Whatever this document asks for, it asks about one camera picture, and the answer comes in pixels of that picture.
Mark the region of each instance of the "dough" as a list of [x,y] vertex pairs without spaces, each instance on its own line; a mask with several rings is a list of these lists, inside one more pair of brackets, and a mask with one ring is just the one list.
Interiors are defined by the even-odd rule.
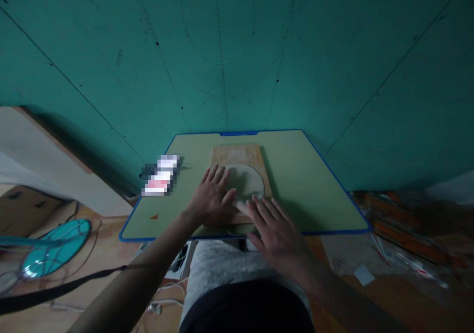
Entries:
[[244,202],[250,200],[252,195],[263,196],[265,190],[263,179],[257,170],[244,164],[226,165],[226,169],[231,169],[227,188],[236,188],[240,200]]

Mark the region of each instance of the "package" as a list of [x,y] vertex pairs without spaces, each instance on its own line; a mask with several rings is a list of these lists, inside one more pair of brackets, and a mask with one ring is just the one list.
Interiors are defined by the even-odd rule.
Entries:
[[0,236],[29,236],[61,203],[25,186],[0,184]]

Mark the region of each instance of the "left hand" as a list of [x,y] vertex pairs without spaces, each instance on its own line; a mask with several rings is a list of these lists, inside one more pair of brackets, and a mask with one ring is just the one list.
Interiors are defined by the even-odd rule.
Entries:
[[237,190],[227,191],[227,181],[231,174],[226,167],[207,168],[201,182],[197,186],[191,200],[184,210],[194,216],[200,224],[212,226],[219,224],[224,218],[225,210],[231,205]]

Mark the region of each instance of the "right hand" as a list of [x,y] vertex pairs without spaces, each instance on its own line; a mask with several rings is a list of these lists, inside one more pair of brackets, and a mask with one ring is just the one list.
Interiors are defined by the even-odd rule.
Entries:
[[255,196],[252,199],[247,201],[247,208],[261,239],[254,233],[248,233],[247,237],[270,266],[300,283],[315,260],[303,236],[275,199],[262,198],[261,202]]

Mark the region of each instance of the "green tabletop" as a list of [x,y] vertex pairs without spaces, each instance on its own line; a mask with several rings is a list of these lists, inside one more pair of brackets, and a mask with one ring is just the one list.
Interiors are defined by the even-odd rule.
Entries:
[[[173,191],[167,196],[142,196],[121,233],[124,242],[151,241],[158,237],[187,205],[205,169],[212,148],[258,144],[274,197],[283,205],[304,235],[363,233],[367,221],[302,130],[246,133],[179,134],[166,154],[182,159]],[[219,229],[200,227],[193,239],[235,238],[253,225]]]

